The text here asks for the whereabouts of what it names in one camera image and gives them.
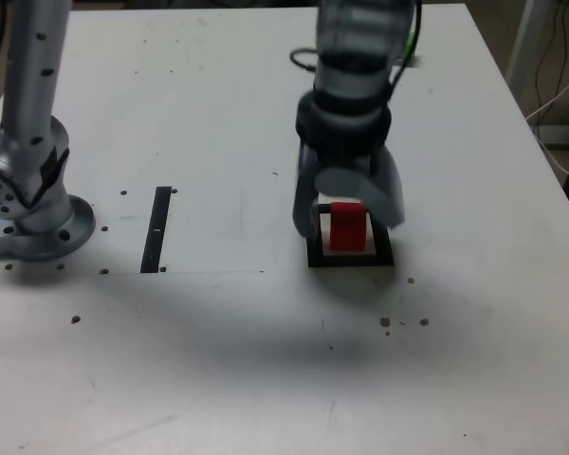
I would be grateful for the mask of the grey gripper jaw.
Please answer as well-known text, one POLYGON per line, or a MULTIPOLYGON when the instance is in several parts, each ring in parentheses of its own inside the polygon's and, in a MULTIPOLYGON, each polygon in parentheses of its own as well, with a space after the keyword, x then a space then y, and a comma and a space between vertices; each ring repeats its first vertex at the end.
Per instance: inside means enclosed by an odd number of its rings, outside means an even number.
POLYGON ((314 204, 318 197, 315 178, 319 170, 315 151, 301 140, 292 217, 298 233, 306 239, 315 238, 318 231, 314 204))
POLYGON ((384 228, 404 222, 402 184, 386 147, 351 166, 325 168, 315 177, 315 188, 327 196, 358 199, 384 228))

